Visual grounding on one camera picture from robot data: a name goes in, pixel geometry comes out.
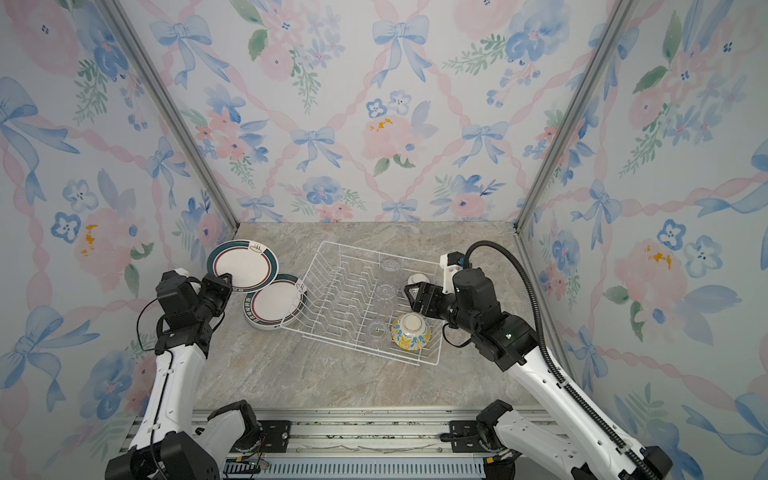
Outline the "green red rimmed plate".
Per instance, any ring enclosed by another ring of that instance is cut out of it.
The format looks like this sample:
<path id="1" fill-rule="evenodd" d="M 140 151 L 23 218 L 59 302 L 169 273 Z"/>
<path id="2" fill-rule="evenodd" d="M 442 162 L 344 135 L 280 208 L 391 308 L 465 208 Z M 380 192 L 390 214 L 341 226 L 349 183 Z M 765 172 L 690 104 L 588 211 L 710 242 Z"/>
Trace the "green red rimmed plate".
<path id="1" fill-rule="evenodd" d="M 278 274 L 268 286 L 246 294 L 245 321 L 265 331 L 287 326 L 302 311 L 306 295 L 307 287 L 297 276 Z"/>

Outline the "clear glass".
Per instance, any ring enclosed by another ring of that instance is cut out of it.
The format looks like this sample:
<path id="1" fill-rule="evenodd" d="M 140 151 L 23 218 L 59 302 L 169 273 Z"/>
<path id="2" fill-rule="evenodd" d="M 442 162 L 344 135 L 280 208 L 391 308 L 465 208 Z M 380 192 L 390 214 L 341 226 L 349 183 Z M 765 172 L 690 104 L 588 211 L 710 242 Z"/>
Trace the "clear glass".
<path id="1" fill-rule="evenodd" d="M 403 259 L 394 255 L 382 255 L 379 266 L 386 274 L 397 275 L 403 271 Z"/>
<path id="2" fill-rule="evenodd" d="M 398 297 L 398 287 L 391 283 L 381 283 L 375 290 L 375 296 L 383 302 L 395 301 Z"/>
<path id="3" fill-rule="evenodd" d="M 374 320 L 366 327 L 366 334 L 369 341 L 379 342 L 390 336 L 390 327 L 385 322 Z"/>

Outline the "clear glass back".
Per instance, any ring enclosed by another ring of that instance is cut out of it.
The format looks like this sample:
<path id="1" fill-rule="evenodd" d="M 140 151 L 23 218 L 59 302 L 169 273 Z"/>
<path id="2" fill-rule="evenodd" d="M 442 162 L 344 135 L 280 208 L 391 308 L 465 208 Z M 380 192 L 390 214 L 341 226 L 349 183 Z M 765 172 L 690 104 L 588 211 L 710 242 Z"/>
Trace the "clear glass back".
<path id="1" fill-rule="evenodd" d="M 379 266 L 386 274 L 397 275 L 403 271 L 403 259 L 394 255 L 382 255 Z"/>

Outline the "clear glass front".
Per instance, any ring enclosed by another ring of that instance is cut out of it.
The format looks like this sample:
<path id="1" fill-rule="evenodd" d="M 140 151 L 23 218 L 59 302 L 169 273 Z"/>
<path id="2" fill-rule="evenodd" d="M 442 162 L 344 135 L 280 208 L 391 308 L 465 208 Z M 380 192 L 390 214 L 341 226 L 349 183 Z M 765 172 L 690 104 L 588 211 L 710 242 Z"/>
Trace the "clear glass front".
<path id="1" fill-rule="evenodd" d="M 374 320 L 366 327 L 366 334 L 369 341 L 379 342 L 390 336 L 390 327 L 385 322 Z"/>

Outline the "white wire dish rack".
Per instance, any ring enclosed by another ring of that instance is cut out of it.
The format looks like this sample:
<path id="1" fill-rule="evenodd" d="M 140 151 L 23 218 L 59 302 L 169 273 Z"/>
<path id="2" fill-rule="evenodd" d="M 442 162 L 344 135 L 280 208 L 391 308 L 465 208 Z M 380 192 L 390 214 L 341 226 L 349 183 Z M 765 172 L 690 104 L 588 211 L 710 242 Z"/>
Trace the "white wire dish rack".
<path id="1" fill-rule="evenodd" d="M 442 350 L 440 320 L 425 318 L 432 339 L 416 352 L 402 350 L 392 341 L 391 325 L 399 315 L 412 312 L 404 293 L 408 277 L 423 273 L 439 285 L 442 269 L 435 262 L 394 255 L 403 259 L 403 271 L 386 274 L 379 266 L 382 255 L 394 254 L 322 242 L 301 279 L 307 287 L 304 307 L 289 325 L 281 328 L 304 338 L 409 365 L 438 364 Z M 398 287 L 395 301 L 376 298 L 375 290 L 384 282 Z M 385 340 L 368 340 L 366 327 L 374 320 L 389 325 L 390 336 Z"/>

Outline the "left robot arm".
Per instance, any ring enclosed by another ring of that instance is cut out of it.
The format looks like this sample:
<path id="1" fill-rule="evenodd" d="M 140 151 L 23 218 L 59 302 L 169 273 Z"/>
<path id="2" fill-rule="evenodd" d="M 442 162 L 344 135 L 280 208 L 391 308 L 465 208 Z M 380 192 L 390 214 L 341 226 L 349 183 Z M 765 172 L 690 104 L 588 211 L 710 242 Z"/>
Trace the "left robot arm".
<path id="1" fill-rule="evenodd" d="M 105 478 L 219 479 L 231 451 L 252 454 L 261 447 L 263 428 L 245 400 L 212 412 L 200 432 L 192 425 L 215 330 L 211 322 L 223 319 L 233 291 L 229 273 L 197 279 L 175 269 L 162 275 L 150 399 L 128 450 L 108 462 Z"/>

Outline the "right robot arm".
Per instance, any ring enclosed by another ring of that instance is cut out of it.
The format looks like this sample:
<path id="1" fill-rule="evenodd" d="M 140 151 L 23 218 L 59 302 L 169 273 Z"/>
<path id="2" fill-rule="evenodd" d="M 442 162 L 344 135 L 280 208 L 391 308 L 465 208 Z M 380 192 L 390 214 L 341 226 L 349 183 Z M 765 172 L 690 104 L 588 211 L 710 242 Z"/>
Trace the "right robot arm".
<path id="1" fill-rule="evenodd" d="M 558 436 L 496 400 L 476 417 L 479 442 L 498 457 L 523 455 L 559 479 L 668 479 L 673 462 L 644 446 L 599 407 L 551 358 L 536 331 L 503 311 L 494 285 L 479 269 L 451 268 L 444 286 L 408 284 L 411 309 L 468 333 L 479 353 L 522 385 L 565 432 Z"/>

